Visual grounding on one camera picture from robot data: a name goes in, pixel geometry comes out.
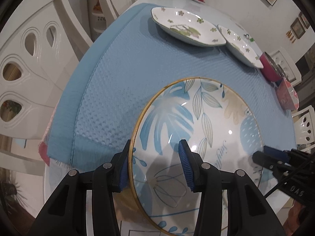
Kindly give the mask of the blue leaf round plate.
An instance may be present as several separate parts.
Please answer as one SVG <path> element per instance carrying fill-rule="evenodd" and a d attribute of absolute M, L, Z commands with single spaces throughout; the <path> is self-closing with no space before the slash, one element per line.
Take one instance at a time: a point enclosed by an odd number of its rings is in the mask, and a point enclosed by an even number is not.
<path fill-rule="evenodd" d="M 145 218 L 164 235 L 192 235 L 200 207 L 198 167 L 245 171 L 259 185 L 252 160 L 263 149 L 258 122 L 231 87 L 209 78 L 177 80 L 153 96 L 135 124 L 130 186 Z"/>

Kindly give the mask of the pink patterned bowl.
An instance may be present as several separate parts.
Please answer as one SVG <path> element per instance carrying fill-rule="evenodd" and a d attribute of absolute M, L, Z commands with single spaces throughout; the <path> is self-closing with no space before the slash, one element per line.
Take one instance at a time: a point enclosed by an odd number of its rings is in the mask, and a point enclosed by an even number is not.
<path fill-rule="evenodd" d="M 297 92 L 286 78 L 283 78 L 279 84 L 276 95 L 283 110 L 293 111 L 299 108 Z"/>

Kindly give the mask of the red steel bowl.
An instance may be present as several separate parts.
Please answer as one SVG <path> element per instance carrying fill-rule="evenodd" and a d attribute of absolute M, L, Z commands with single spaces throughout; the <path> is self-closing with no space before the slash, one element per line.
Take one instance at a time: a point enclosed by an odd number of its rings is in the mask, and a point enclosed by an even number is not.
<path fill-rule="evenodd" d="M 277 82 L 283 79 L 283 76 L 279 71 L 279 67 L 276 65 L 269 54 L 263 52 L 259 59 L 263 65 L 261 73 L 269 82 Z"/>

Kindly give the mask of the white chair near right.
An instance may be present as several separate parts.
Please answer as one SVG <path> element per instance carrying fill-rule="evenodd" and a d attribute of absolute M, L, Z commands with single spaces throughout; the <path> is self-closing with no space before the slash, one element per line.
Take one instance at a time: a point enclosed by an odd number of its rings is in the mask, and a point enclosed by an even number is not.
<path fill-rule="evenodd" d="M 314 149 L 314 108 L 309 105 L 301 111 L 292 114 L 294 121 L 295 141 L 297 146 L 309 152 Z"/>

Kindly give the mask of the white chair far right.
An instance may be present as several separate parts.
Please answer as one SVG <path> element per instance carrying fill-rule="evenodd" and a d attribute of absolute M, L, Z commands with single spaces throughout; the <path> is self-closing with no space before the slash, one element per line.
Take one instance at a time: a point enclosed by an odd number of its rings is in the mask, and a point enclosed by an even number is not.
<path fill-rule="evenodd" d="M 302 75 L 298 67 L 283 47 L 280 47 L 278 50 L 271 52 L 270 56 L 275 61 L 275 63 L 283 69 L 292 86 L 297 86 L 302 82 Z"/>

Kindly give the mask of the white floral plate right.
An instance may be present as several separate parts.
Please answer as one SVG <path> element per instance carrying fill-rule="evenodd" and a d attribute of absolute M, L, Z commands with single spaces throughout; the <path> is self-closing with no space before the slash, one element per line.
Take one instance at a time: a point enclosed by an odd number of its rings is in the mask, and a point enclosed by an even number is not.
<path fill-rule="evenodd" d="M 218 25 L 218 29 L 226 40 L 227 48 L 238 60 L 248 67 L 263 69 L 259 56 L 240 35 L 221 25 Z"/>

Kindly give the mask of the white floral plate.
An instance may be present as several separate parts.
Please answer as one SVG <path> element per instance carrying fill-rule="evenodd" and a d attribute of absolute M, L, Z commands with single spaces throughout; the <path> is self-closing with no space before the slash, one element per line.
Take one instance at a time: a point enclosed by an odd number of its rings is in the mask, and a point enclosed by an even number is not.
<path fill-rule="evenodd" d="M 238 60 L 248 67 L 263 69 L 259 56 L 240 35 L 221 25 L 218 25 L 218 29 L 226 40 L 227 48 Z"/>
<path fill-rule="evenodd" d="M 154 22 L 180 41 L 199 47 L 223 46 L 226 40 L 220 31 L 197 14 L 172 7 L 151 9 Z"/>

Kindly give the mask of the small green white trinket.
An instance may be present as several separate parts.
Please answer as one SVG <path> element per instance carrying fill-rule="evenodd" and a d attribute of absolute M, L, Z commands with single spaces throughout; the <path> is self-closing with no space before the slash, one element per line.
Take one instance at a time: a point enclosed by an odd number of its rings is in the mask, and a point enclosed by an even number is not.
<path fill-rule="evenodd" d="M 254 42 L 254 41 L 255 41 L 252 37 L 250 37 L 249 34 L 244 34 L 244 37 L 245 37 L 247 40 L 249 40 L 250 42 Z"/>

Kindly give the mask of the small framed picture lower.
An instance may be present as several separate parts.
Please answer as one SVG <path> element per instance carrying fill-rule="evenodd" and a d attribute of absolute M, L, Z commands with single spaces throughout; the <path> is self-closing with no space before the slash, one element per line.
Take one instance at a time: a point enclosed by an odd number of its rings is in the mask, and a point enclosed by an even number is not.
<path fill-rule="evenodd" d="M 290 27 L 298 39 L 300 39 L 305 34 L 305 29 L 299 18 L 296 18 Z"/>

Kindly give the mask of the small framed picture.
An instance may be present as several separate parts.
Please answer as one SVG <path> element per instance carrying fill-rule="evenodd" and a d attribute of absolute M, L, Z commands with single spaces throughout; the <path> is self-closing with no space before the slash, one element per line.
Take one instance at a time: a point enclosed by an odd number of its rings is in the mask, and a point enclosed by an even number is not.
<path fill-rule="evenodd" d="M 299 18 L 296 18 L 290 27 L 298 39 L 300 39 L 305 34 L 305 29 Z"/>
<path fill-rule="evenodd" d="M 310 23 L 302 12 L 299 13 L 299 18 L 301 19 L 305 29 L 308 29 L 310 27 Z"/>

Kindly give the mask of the small framed picture upper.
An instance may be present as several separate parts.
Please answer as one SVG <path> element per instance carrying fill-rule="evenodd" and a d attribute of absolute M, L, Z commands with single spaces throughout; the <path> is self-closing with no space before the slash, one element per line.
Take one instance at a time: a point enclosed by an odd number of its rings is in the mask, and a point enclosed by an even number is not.
<path fill-rule="evenodd" d="M 301 19 L 305 29 L 308 29 L 310 27 L 310 23 L 302 12 L 299 13 L 299 18 Z"/>

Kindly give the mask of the white floral plate left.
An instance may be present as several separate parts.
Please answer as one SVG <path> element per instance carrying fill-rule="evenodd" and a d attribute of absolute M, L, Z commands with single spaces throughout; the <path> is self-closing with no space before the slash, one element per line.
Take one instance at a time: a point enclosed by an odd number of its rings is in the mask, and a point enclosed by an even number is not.
<path fill-rule="evenodd" d="M 197 14 L 172 7 L 151 9 L 154 22 L 180 41 L 199 47 L 223 46 L 226 40 L 220 31 Z"/>

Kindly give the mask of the white chair near left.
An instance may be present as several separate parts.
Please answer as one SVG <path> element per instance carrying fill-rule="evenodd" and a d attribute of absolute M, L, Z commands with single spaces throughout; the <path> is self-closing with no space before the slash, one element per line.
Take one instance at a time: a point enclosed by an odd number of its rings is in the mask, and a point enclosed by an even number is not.
<path fill-rule="evenodd" d="M 1 134 L 43 137 L 92 40 L 69 0 L 23 0 L 1 30 Z"/>

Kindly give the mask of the light blue table mat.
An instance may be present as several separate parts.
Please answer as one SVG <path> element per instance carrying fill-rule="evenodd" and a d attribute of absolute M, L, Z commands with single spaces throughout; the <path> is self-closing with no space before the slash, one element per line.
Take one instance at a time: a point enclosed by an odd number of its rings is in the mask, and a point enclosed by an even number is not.
<path fill-rule="evenodd" d="M 246 103 L 278 101 L 258 70 L 225 47 L 196 47 L 173 38 L 152 20 L 151 9 L 140 4 L 123 13 L 86 52 L 61 98 L 84 104 L 112 101 L 131 109 L 132 102 L 148 102 L 169 83 L 199 76 L 231 87 Z"/>

